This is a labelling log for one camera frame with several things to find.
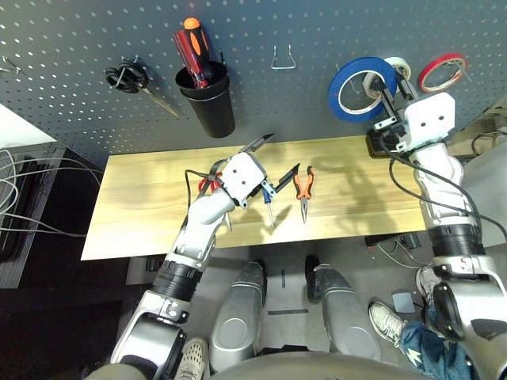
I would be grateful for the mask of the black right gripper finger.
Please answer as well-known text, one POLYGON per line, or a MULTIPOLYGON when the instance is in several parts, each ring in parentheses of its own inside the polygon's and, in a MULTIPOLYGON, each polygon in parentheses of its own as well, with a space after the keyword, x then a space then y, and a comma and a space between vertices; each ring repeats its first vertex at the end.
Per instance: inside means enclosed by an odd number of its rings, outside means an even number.
POLYGON ((402 94, 404 101, 410 102, 418 99, 417 89, 406 78, 400 78, 398 80, 398 89, 402 94))
POLYGON ((388 114, 388 119, 390 121, 397 121, 398 113, 393 105, 393 97, 386 86, 381 89, 381 101, 386 113, 388 114))

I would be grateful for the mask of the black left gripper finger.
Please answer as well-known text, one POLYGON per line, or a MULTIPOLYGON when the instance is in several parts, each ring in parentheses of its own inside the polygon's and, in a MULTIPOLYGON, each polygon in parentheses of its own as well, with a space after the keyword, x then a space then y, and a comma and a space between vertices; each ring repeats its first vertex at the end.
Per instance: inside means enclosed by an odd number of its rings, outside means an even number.
POLYGON ((257 138, 249 143, 247 143, 244 147, 242 147, 238 153, 250 153, 255 152, 260 149, 270 138, 273 137, 273 134, 263 135, 260 138, 257 138))
POLYGON ((294 176, 299 172, 299 163, 294 165, 284 176, 282 176, 279 181, 278 185, 275 187, 275 192, 279 193, 282 191, 282 189, 287 186, 294 176))

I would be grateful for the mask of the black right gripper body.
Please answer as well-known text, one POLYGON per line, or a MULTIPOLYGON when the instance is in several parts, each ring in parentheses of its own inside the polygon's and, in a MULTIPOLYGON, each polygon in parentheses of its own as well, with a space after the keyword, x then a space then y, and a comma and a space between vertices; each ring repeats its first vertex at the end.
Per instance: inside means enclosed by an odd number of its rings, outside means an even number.
POLYGON ((406 135, 403 120, 398 116, 390 116, 375 123, 373 128, 379 146, 384 145, 388 151, 396 153, 398 144, 401 142, 402 137, 406 135))

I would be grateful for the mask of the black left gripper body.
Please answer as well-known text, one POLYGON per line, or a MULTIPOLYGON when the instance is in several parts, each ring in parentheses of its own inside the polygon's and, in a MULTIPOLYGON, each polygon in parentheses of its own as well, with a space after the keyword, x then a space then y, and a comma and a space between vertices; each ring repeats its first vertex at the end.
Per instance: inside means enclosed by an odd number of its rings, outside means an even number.
POLYGON ((270 204, 272 202, 272 198, 274 197, 274 187, 268 181, 266 180, 262 181, 246 196, 245 199, 243 199, 239 203, 239 206, 241 208, 247 208, 248 207, 247 200, 249 198, 254 198, 258 194, 262 194, 264 204, 270 204))

